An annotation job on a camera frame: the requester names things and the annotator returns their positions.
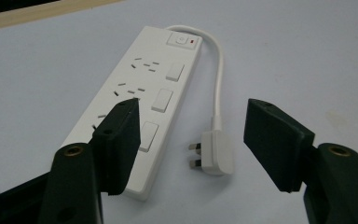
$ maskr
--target black plastic bracket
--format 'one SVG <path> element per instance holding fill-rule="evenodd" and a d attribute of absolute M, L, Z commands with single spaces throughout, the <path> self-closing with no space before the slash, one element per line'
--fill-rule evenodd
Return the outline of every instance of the black plastic bracket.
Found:
<path fill-rule="evenodd" d="M 358 223 L 358 153 L 312 146 L 315 134 L 277 106 L 249 99 L 244 143 L 280 191 L 299 191 L 311 224 Z"/>
<path fill-rule="evenodd" d="M 88 144 L 61 148 L 49 173 L 1 193 L 0 224 L 103 223 L 100 192 L 124 191 L 141 144 L 138 104 L 117 104 Z"/>

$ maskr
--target white cable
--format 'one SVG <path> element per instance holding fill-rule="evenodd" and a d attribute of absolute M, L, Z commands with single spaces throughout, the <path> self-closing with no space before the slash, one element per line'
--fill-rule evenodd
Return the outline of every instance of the white cable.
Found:
<path fill-rule="evenodd" d="M 176 32 L 186 32 L 186 33 L 191 33 L 193 35 L 199 35 L 209 43 L 213 44 L 214 47 L 216 48 L 218 54 L 218 64 L 217 64 L 216 81 L 214 84 L 212 128 L 213 130 L 222 130 L 223 122 L 220 114 L 220 95 L 222 89 L 222 77 L 223 77 L 223 67 L 224 67 L 222 47 L 220 46 L 216 38 L 214 38 L 212 35 L 194 27 L 184 26 L 184 25 L 174 25 L 174 26 L 169 26 L 165 29 L 176 31 Z"/>

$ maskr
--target electrical socket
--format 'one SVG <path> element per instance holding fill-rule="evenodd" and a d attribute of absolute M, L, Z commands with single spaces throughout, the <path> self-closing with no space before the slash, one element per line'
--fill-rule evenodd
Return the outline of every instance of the electrical socket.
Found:
<path fill-rule="evenodd" d="M 146 26 L 62 145 L 88 142 L 115 104 L 138 98 L 141 145 L 124 193 L 147 199 L 201 43 L 196 35 Z"/>

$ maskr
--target plug prong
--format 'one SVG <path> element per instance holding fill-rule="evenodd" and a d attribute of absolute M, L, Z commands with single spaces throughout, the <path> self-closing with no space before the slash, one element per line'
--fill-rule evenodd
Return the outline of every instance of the plug prong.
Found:
<path fill-rule="evenodd" d="M 188 146 L 188 149 L 189 150 L 201 149 L 201 143 L 191 144 L 190 146 Z"/>
<path fill-rule="evenodd" d="M 201 167 L 201 160 L 190 161 L 190 168 Z"/>

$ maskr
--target white table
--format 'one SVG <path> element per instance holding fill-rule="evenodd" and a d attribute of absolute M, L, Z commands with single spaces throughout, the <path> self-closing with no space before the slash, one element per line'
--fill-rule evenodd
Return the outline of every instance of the white table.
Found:
<path fill-rule="evenodd" d="M 308 223 L 301 192 L 280 193 L 242 142 L 248 98 L 271 102 L 358 151 L 358 1 L 127 0 L 0 29 L 0 191 L 52 158 L 141 29 L 186 24 L 226 55 L 225 129 L 236 172 L 190 170 L 210 128 L 215 56 L 204 45 L 150 198 L 103 195 L 105 223 Z"/>

